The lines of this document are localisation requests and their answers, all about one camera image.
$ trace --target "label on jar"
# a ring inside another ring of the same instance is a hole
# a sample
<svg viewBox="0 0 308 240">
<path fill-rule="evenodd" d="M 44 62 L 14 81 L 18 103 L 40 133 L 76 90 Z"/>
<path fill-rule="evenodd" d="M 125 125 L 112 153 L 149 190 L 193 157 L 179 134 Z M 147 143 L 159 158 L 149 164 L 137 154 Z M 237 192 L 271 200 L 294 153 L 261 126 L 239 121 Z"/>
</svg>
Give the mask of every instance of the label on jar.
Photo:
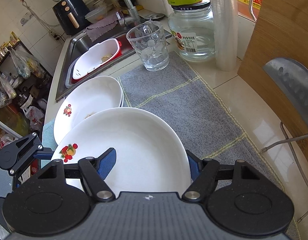
<svg viewBox="0 0 308 240">
<path fill-rule="evenodd" d="M 180 33 L 172 31 L 172 35 L 176 39 L 177 47 L 186 52 L 197 52 L 196 33 Z"/>
</svg>

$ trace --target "metal lid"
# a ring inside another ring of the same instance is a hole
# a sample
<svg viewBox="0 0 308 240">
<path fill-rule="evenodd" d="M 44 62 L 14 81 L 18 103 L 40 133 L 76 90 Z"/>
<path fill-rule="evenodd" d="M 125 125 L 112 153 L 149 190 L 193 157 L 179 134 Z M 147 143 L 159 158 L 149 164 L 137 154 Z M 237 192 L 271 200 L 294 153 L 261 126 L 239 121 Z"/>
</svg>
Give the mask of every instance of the metal lid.
<svg viewBox="0 0 308 240">
<path fill-rule="evenodd" d="M 202 8 L 209 7 L 211 5 L 210 0 L 202 0 L 201 2 L 194 3 L 194 4 L 185 4 L 185 5 L 177 5 L 177 6 L 172 6 L 174 10 L 177 11 L 192 11 L 192 10 L 198 10 Z"/>
</svg>

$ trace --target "power outlet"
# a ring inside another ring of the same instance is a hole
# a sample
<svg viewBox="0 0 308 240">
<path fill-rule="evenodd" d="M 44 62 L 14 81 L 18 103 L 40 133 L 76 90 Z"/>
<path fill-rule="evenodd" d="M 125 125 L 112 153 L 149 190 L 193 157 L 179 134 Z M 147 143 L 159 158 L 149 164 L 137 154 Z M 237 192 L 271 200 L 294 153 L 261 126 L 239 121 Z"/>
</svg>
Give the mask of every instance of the power outlet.
<svg viewBox="0 0 308 240">
<path fill-rule="evenodd" d="M 51 29 L 49 31 L 49 34 L 57 41 L 61 38 L 60 35 L 54 29 Z"/>
</svg>

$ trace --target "metal screw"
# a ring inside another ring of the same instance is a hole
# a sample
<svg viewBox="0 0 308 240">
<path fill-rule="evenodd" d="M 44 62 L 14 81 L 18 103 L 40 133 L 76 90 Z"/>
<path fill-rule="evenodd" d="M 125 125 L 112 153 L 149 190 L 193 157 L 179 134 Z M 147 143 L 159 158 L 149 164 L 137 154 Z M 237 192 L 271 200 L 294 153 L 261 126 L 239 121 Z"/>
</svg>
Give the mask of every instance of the metal screw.
<svg viewBox="0 0 308 240">
<path fill-rule="evenodd" d="M 185 197 L 188 199 L 198 199 L 200 196 L 201 194 L 196 191 L 188 191 L 185 193 Z"/>
<path fill-rule="evenodd" d="M 109 192 L 107 190 L 99 191 L 96 195 L 101 199 L 109 199 L 113 196 L 112 192 Z"/>
<path fill-rule="evenodd" d="M 147 200 L 151 200 L 151 199 L 153 199 L 154 197 L 153 197 L 152 195 L 147 195 L 147 196 L 145 196 L 144 198 L 147 199 Z"/>
</svg>

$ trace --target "air fryer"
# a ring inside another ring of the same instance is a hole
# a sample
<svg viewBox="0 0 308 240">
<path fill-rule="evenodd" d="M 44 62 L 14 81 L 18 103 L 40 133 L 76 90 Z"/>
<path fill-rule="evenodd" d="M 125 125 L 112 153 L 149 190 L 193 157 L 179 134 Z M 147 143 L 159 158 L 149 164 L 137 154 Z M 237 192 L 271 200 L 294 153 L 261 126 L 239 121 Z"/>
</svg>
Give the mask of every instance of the air fryer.
<svg viewBox="0 0 308 240">
<path fill-rule="evenodd" d="M 85 19 L 90 10 L 83 0 L 61 0 L 53 11 L 67 35 L 74 35 L 91 24 Z"/>
</svg>

